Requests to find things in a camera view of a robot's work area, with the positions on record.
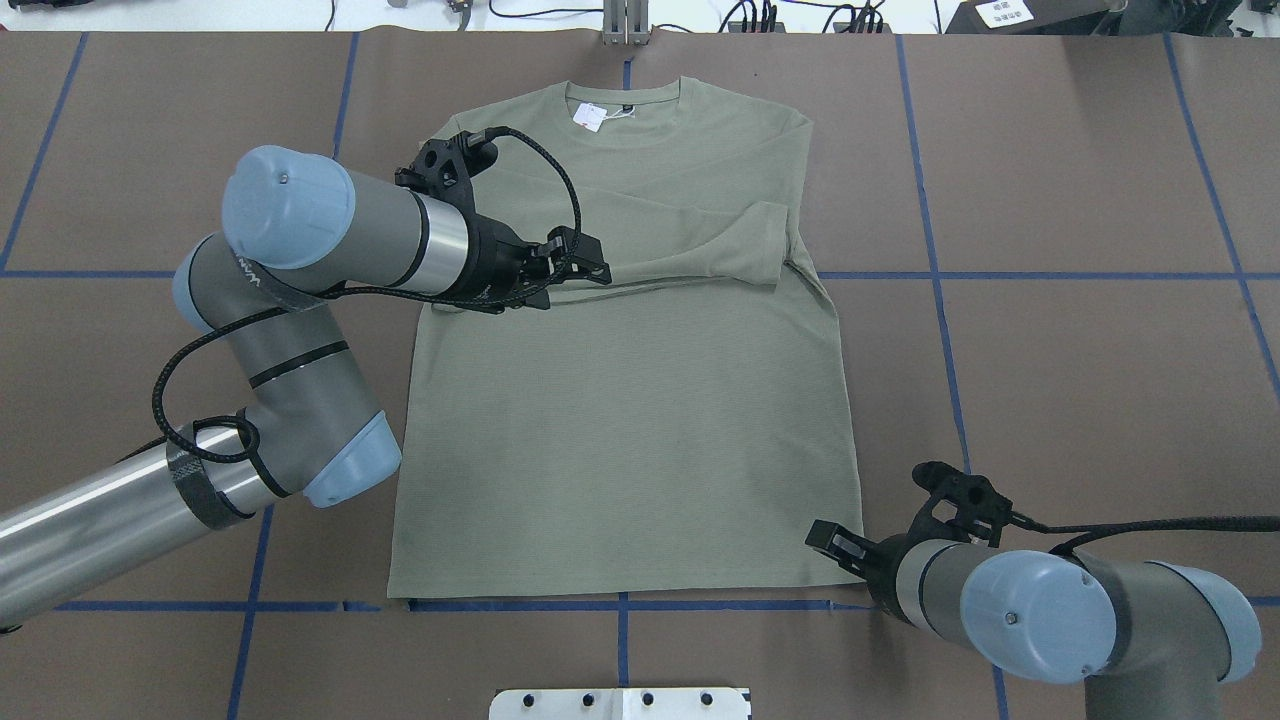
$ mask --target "neckline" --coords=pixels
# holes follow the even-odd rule
[[[570,141],[590,147],[634,149],[657,145],[667,140],[678,129],[681,120],[689,113],[689,100],[692,81],[681,77],[662,87],[649,87],[640,90],[608,90],[599,87],[584,87],[572,82],[554,85],[548,88],[548,105],[553,115],[553,124],[561,128]],[[573,122],[568,111],[568,101],[598,102],[602,105],[649,105],[654,102],[676,101],[669,117],[654,127],[637,133],[608,135],[590,132]]]

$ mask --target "clothing tag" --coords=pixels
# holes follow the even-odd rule
[[[604,122],[604,117],[608,114],[609,111],[599,105],[582,102],[577,106],[577,111],[573,113],[573,122],[591,132],[600,132],[600,123]]]

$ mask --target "blue joint cap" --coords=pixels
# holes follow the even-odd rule
[[[1020,678],[1076,683],[1102,670],[1116,615],[1102,584],[1047,552],[1002,552],[974,568],[960,592],[973,646]]]
[[[1197,568],[1183,568],[1169,562],[1152,562],[1167,568],[1181,575],[1192,584],[1208,606],[1213,609],[1222,630],[1226,633],[1226,644],[1231,651],[1231,665],[1226,669],[1226,675],[1219,678],[1220,683],[1234,683],[1253,671],[1253,665],[1262,652],[1262,626],[1258,625],[1258,615],[1249,605],[1249,598],[1244,597],[1239,589],[1222,578],[1207,570]]]
[[[401,452],[387,413],[374,415],[302,489],[311,505],[329,507],[385,480],[399,468]]]
[[[200,310],[196,309],[196,301],[191,297],[191,260],[196,256],[196,251],[205,242],[201,241],[187,254],[187,258],[178,265],[178,272],[173,274],[173,304],[178,306],[178,313],[192,324],[197,331],[202,333],[211,333],[214,328],[205,322],[205,318],[200,315]]]
[[[355,214],[356,187],[346,168],[275,145],[241,158],[223,192],[223,232],[232,250],[282,270],[332,252]]]

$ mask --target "silver metal tube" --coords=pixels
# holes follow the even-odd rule
[[[238,433],[197,437],[214,452],[242,450]],[[252,465],[206,464],[210,480],[244,514],[276,497]],[[0,628],[50,610],[207,534],[170,479],[165,447],[90,475],[0,519]]]

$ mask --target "metal stand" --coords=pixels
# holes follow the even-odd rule
[[[605,45],[649,45],[649,0],[604,0]]]

